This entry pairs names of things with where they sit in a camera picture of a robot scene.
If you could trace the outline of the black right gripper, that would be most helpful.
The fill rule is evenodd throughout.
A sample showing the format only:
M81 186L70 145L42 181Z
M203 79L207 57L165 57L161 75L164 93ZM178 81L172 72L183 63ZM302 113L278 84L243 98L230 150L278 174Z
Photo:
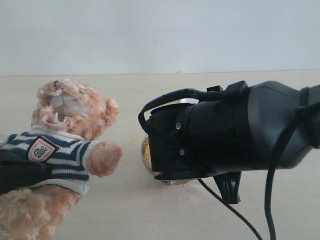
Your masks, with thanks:
M145 105L151 171L161 182L213 177L221 198L238 204L243 171L253 168L248 99Z

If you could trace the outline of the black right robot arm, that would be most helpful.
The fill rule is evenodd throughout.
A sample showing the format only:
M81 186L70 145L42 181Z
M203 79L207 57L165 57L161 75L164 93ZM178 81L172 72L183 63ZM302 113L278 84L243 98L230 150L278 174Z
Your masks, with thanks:
M185 88L148 102L138 121L156 180L212 177L221 198L237 204L242 172L291 169L319 148L320 88L277 81Z

